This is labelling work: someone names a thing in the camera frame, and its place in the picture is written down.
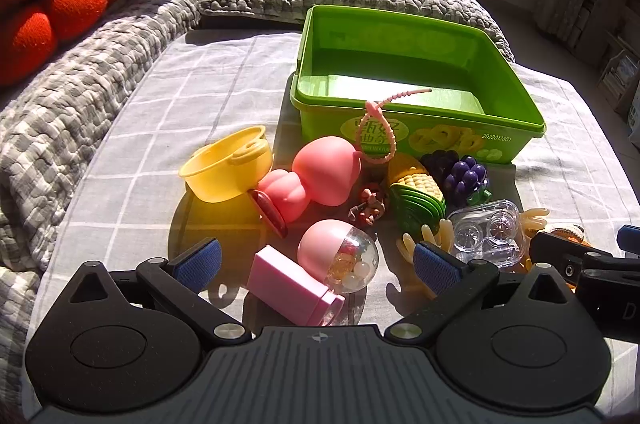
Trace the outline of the tan rubber hand toy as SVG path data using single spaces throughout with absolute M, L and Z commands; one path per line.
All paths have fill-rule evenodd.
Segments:
M 431 242 L 436 247 L 450 253 L 454 247 L 454 225 L 448 218 L 442 218 L 438 223 L 436 233 L 432 232 L 429 225 L 421 226 L 422 241 Z M 416 241 L 408 233 L 404 233 L 400 239 L 396 240 L 396 247 L 403 259 L 409 264 L 413 264 L 413 253 L 416 249 Z
M 533 238 L 536 233 L 543 231 L 547 226 L 547 216 L 550 211 L 545 207 L 533 207 L 520 214 L 520 224 L 524 235 Z

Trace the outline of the green plastic storage bin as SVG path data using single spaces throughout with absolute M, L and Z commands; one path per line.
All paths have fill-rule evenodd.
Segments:
M 533 98 L 484 31 L 384 10 L 313 7 L 291 84 L 303 139 L 341 136 L 384 155 L 384 127 L 361 120 L 369 100 L 383 99 L 399 151 L 416 157 L 454 150 L 504 164 L 546 132 Z

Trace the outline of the pink rectangular box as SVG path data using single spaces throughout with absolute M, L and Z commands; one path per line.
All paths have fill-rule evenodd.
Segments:
M 266 245 L 254 255 L 247 290 L 296 326 L 329 326 L 345 299 Z

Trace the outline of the yellow toy pot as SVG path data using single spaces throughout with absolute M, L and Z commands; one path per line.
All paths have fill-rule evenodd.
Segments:
M 254 125 L 195 151 L 179 176 L 198 199 L 218 203 L 255 188 L 271 166 L 266 128 Z

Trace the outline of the purple toy grapes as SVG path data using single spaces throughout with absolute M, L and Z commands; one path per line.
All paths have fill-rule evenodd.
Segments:
M 447 207 L 474 207 L 491 200 L 489 176 L 486 167 L 470 155 L 454 150 L 436 150 L 420 158 L 445 196 Z

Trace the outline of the pink clear capsule ball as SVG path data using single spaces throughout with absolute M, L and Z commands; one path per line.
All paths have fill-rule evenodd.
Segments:
M 371 282 L 380 259 L 374 240 L 363 230 L 337 219 L 324 219 L 300 238 L 297 262 L 334 292 L 350 294 Z

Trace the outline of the small brown figurine keychain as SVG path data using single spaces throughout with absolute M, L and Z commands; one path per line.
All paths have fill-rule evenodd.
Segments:
M 379 184 L 370 183 L 360 190 L 359 202 L 348 211 L 348 221 L 361 229 L 372 227 L 386 211 L 386 194 Z

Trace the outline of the red toy food slice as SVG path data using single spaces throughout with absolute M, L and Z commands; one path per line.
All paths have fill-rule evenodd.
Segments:
M 276 235 L 285 238 L 288 235 L 288 226 L 269 196 L 259 189 L 250 189 L 248 194 L 262 220 Z

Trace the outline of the wooden bookshelf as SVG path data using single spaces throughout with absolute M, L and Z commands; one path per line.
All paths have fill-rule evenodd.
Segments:
M 597 91 L 625 117 L 639 84 L 639 0 L 584 0 L 568 46 L 598 70 Z

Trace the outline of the grey checked blanket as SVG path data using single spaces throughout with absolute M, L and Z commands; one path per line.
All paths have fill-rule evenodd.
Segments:
M 32 307 L 58 227 L 101 140 L 200 0 L 120 0 L 1 95 L 1 401 L 21 404 Z

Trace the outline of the pink pig toy with strap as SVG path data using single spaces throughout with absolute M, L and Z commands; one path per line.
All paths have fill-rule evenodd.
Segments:
M 383 108 L 396 99 L 430 91 L 429 88 L 418 88 L 392 95 L 380 102 L 368 100 L 366 112 L 357 124 L 355 141 L 337 136 L 315 139 L 296 153 L 291 170 L 270 171 L 254 189 L 269 196 L 286 225 L 300 218 L 311 202 L 338 207 L 348 199 L 363 163 L 385 164 L 393 159 L 397 151 L 396 137 Z M 381 158 L 373 158 L 361 149 L 362 130 L 371 120 L 381 124 L 390 147 Z

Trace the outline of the toy corn cob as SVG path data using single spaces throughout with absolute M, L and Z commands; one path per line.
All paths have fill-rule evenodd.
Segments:
M 400 230 L 414 239 L 421 238 L 423 225 L 438 233 L 446 201 L 425 167 L 412 155 L 397 152 L 388 163 L 387 181 L 390 205 Z

